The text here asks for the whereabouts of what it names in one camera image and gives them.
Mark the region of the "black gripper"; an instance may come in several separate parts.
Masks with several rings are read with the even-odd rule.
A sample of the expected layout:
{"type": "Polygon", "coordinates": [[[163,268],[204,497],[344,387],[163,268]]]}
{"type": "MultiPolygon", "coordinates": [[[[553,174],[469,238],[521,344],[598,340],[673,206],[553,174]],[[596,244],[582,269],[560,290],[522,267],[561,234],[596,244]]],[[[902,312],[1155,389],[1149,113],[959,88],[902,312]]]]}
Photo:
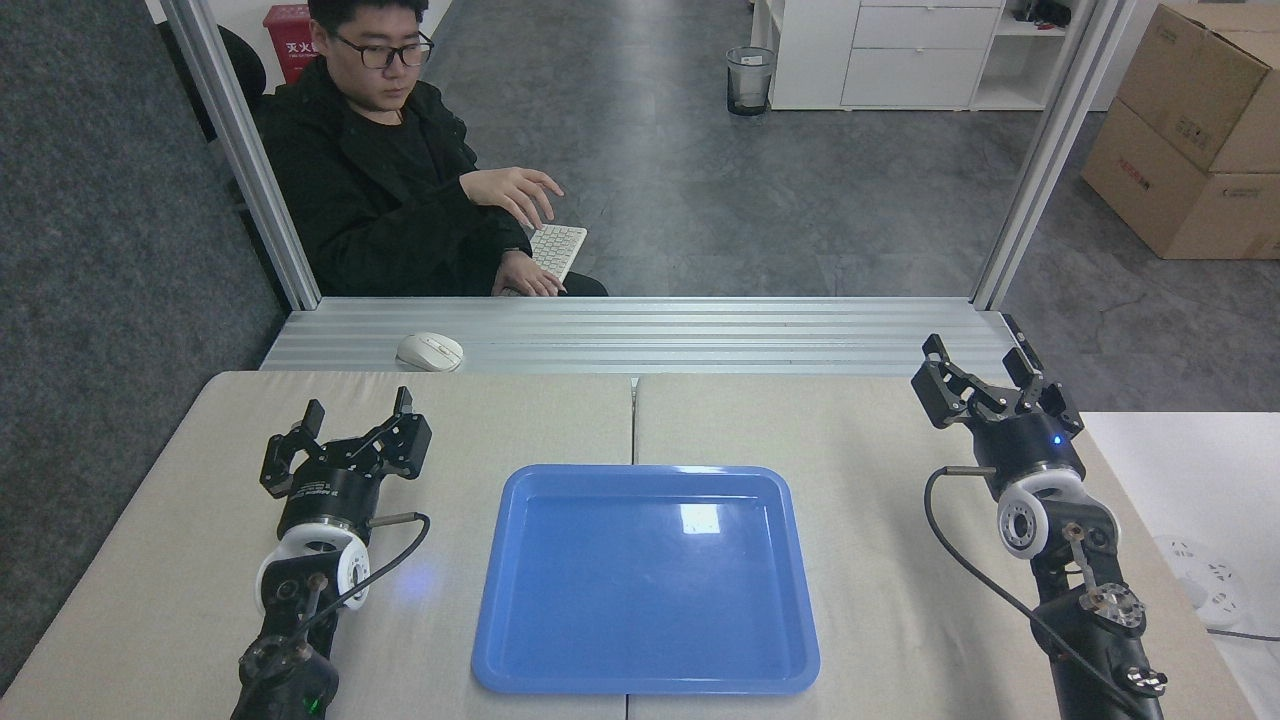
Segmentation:
{"type": "Polygon", "coordinates": [[[413,410],[410,388],[398,387],[389,418],[365,436],[346,441],[344,468],[332,468],[324,464],[328,451],[317,441],[324,418],[320,401],[310,400],[302,419],[268,442],[260,484],[273,498],[285,498],[276,537],[303,524],[324,524],[367,543],[383,478],[419,478],[433,430],[413,410]],[[306,452],[308,460],[294,473],[292,462],[298,452],[306,452]]]}
{"type": "Polygon", "coordinates": [[[1011,416],[1012,391],[991,386],[956,365],[938,334],[922,345],[924,363],[911,378],[925,415],[934,428],[974,424],[974,456],[982,468],[993,468],[987,479],[989,495],[998,500],[1014,482],[1048,469],[1069,469],[1085,475],[1073,438],[1085,429],[1075,404],[1057,380],[1048,378],[1044,364],[1012,314],[1002,320],[1014,347],[1002,359],[1019,391],[1024,413],[1011,416]]]}

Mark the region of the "person's right hand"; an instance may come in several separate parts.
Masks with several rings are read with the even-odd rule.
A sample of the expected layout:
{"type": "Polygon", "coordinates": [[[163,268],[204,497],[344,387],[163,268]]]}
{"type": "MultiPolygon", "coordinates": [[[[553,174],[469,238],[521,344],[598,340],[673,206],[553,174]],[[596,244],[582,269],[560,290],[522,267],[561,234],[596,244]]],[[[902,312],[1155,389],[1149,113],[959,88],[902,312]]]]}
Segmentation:
{"type": "Polygon", "coordinates": [[[499,208],[521,225],[535,231],[556,219],[552,199],[564,196],[561,186],[545,172],[522,167],[471,170],[458,181],[472,204],[499,208]]]}

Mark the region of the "person's left hand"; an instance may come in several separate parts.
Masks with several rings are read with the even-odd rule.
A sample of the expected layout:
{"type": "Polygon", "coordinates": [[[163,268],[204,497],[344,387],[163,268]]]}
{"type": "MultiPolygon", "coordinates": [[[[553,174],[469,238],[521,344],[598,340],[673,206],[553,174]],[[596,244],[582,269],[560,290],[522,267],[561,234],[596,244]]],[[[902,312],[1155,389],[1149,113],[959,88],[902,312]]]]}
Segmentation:
{"type": "Polygon", "coordinates": [[[502,296],[507,291],[526,297],[557,297],[567,292],[561,278],[543,269],[520,249],[500,255],[492,296],[502,296]]]}

